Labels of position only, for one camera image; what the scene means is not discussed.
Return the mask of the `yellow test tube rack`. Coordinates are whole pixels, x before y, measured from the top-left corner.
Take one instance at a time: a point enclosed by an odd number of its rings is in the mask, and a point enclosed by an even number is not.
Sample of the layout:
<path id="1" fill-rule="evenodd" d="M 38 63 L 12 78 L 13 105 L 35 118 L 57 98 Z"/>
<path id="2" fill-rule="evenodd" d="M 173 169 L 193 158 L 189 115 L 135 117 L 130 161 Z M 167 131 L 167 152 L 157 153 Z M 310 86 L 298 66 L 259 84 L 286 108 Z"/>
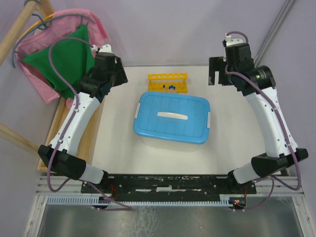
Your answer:
<path id="1" fill-rule="evenodd" d="M 148 74 L 148 91 L 165 92 L 165 93 L 188 93 L 187 73 L 165 73 L 165 74 Z"/>

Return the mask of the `blue plastic bin lid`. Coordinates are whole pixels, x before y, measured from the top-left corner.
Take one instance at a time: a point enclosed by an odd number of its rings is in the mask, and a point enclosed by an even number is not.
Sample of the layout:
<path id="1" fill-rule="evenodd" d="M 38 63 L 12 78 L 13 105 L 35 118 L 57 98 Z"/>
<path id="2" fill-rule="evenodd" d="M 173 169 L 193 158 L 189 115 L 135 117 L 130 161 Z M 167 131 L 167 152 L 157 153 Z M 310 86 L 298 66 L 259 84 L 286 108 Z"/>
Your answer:
<path id="1" fill-rule="evenodd" d="M 138 102 L 133 130 L 141 137 L 202 145 L 209 136 L 210 112 L 205 98 L 148 91 Z"/>

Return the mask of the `white plastic storage bin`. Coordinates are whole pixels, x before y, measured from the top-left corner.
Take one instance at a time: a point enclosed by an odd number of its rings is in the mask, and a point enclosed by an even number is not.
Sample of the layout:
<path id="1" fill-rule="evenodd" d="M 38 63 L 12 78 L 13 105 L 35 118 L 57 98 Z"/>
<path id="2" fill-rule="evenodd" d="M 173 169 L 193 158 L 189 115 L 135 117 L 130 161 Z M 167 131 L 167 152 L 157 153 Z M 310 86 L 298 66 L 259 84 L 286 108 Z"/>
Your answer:
<path id="1" fill-rule="evenodd" d="M 133 130 L 152 147 L 194 151 L 205 144 L 210 133 L 210 104 L 199 100 L 179 100 L 170 108 L 163 104 L 139 103 Z"/>

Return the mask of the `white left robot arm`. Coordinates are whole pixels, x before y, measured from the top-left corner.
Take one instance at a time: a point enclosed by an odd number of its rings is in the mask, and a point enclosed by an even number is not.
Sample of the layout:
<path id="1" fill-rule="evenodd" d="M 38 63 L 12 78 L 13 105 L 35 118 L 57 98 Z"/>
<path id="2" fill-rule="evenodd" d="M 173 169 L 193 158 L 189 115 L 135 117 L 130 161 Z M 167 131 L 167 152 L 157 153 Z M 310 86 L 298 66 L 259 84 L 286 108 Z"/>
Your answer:
<path id="1" fill-rule="evenodd" d="M 76 156 L 83 132 L 90 118 L 114 86 L 127 83 L 121 59 L 110 52 L 98 52 L 95 65 L 81 79 L 77 95 L 61 128 L 48 146 L 38 154 L 48 171 L 73 180 L 92 183 L 100 193 L 109 188 L 106 171 L 87 164 Z"/>

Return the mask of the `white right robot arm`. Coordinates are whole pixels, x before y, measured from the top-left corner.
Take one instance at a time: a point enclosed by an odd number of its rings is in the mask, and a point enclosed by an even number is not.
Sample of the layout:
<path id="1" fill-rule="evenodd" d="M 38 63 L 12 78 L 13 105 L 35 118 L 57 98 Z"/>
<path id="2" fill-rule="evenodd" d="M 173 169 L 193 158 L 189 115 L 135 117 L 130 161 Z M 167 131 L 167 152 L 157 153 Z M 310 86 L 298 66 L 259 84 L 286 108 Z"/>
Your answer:
<path id="1" fill-rule="evenodd" d="M 276 82 L 267 66 L 256 67 L 248 43 L 223 42 L 224 57 L 209 58 L 209 84 L 214 85 L 219 73 L 221 85 L 233 85 L 250 104 L 261 129 L 265 152 L 231 172 L 227 189 L 238 193 L 246 182 L 265 178 L 308 158 L 305 148 L 300 148 L 291 136 L 277 97 Z"/>

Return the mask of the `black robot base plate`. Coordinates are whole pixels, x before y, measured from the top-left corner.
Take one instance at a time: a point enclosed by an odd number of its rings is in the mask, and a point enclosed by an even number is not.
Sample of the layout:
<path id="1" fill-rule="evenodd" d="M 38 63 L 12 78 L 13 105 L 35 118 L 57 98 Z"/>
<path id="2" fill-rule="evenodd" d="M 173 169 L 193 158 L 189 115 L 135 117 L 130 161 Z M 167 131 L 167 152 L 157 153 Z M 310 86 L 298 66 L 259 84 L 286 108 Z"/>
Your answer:
<path id="1" fill-rule="evenodd" d="M 255 184 L 234 183 L 227 175 L 211 174 L 110 174 L 105 184 L 97 184 L 104 194 L 117 201 L 181 202 L 219 201 L 220 195 L 256 194 Z"/>

